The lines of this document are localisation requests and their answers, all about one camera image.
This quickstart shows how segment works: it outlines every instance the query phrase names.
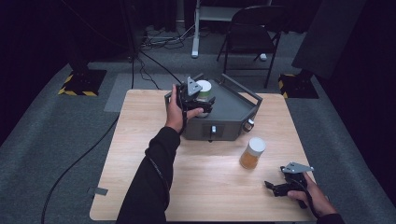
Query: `amber jar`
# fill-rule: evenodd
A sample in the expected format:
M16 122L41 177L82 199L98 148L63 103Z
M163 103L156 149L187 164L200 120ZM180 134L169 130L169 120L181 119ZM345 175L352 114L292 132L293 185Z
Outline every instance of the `amber jar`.
M253 137L249 140L247 148L241 156L239 162L246 169L254 169L259 162L260 155L265 150L265 142L258 138Z

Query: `black jacket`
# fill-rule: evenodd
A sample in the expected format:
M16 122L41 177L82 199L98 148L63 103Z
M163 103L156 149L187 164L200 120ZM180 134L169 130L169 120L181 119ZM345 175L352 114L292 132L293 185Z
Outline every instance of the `black jacket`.
M173 163L179 145L180 136L168 127L160 129L151 139L146 151L148 156L137 169L122 203L117 223L166 222L165 209L169 200L167 188L170 189L172 185ZM321 217L317 223L341 224L344 221L340 215L332 214Z

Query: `metal case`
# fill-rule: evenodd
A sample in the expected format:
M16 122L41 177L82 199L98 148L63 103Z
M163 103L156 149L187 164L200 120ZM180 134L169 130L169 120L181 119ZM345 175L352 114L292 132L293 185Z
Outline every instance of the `metal case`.
M193 78L204 79L204 75ZM222 74L220 80L208 80L212 85L209 99L216 97L212 112L205 118L192 118L182 134L189 140L233 141L242 131L249 132L254 126L254 117L262 103L262 98L230 77ZM234 91L231 85L250 95L256 103ZM171 92L165 95L169 104Z

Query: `table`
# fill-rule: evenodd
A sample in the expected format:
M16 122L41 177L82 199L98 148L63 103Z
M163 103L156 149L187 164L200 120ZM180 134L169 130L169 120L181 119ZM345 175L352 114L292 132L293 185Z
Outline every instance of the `table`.
M115 220L123 198L144 158L149 140L165 123L164 96L169 91L131 90L126 93L90 216ZM250 133L235 141L181 139L174 163L174 182L166 217L169 221L309 221L311 212L288 197L274 197L263 185L283 184L279 171L290 161L308 165L285 99L280 94L259 94L262 105ZM258 136L267 147L254 170L239 158L248 140Z

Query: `person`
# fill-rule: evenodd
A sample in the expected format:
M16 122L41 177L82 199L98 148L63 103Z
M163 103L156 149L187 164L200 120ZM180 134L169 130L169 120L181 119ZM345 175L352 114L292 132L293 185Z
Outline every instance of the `person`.
M341 215L337 212L334 206L325 197L318 185L309 177L307 173L304 173L306 180L306 189L312 197L312 202L314 205L314 210L317 212L319 218L317 224L343 224L344 220ZM288 197L293 200L301 200L306 206L309 206L308 199L305 192L298 190L290 190L288 192Z
M141 161L125 195L116 223L166 222L165 210L169 204L173 163L180 145L179 133L183 128L182 111L177 106L176 98L177 92L174 85L170 103L166 108L165 125L149 141L146 157ZM190 110L187 112L187 119L191 119L203 111L202 108ZM305 174L305 178L315 209L321 216L318 219L318 224L344 223L318 186L307 174ZM303 192L291 190L288 196L307 203Z

